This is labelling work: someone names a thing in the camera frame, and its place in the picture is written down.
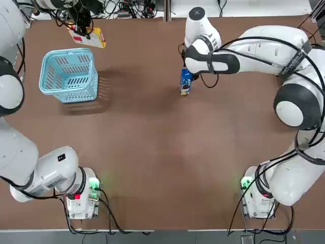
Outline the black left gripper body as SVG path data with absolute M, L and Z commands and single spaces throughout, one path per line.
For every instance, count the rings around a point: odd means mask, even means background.
M 77 25 L 89 25 L 89 9 L 82 2 L 76 2 L 70 8 L 70 16 Z

